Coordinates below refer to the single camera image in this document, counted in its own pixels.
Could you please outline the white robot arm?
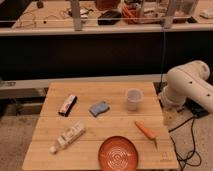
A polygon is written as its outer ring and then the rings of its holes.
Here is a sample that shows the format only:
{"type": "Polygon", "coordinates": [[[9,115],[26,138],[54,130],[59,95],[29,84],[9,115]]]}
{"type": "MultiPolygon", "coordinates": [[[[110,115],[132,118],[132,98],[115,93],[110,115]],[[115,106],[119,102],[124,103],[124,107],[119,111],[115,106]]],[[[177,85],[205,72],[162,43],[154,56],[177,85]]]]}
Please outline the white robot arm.
{"type": "Polygon", "coordinates": [[[166,108],[180,108],[191,99],[213,113],[213,85],[207,82],[209,66],[200,60],[171,68],[166,75],[167,85],[158,98],[166,108]]]}

